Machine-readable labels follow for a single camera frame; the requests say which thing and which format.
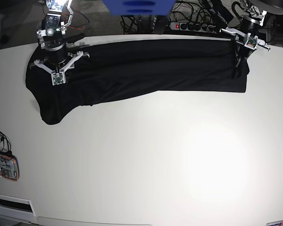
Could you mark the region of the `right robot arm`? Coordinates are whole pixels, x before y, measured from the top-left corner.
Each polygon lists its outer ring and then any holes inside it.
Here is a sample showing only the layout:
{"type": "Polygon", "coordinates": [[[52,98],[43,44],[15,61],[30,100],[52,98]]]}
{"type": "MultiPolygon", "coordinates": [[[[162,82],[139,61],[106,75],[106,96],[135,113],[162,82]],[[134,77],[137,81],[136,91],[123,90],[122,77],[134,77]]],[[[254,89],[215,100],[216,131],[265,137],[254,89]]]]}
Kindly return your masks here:
{"type": "Polygon", "coordinates": [[[74,16],[71,4],[71,0],[47,0],[49,11],[36,32],[45,57],[34,60],[30,67],[37,66],[49,73],[53,86],[67,83],[67,71],[74,69],[76,61],[90,56],[81,50],[76,53],[68,51],[67,44],[84,38],[84,34],[66,37],[74,16]]]}

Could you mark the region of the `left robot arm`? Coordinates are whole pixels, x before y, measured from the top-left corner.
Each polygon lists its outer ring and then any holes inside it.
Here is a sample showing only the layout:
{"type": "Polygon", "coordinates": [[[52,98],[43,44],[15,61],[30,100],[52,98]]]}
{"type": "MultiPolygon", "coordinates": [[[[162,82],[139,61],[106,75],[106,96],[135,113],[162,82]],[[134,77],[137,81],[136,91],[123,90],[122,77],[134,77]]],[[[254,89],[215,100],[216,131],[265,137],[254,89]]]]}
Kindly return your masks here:
{"type": "Polygon", "coordinates": [[[259,30],[264,25],[267,12],[265,10],[260,11],[257,6],[248,0],[235,1],[232,4],[232,12],[240,21],[238,29],[226,27],[221,28],[219,32],[232,36],[236,42],[235,66],[238,67],[241,61],[248,59],[258,47],[270,51],[266,41],[259,38],[259,30]]]}

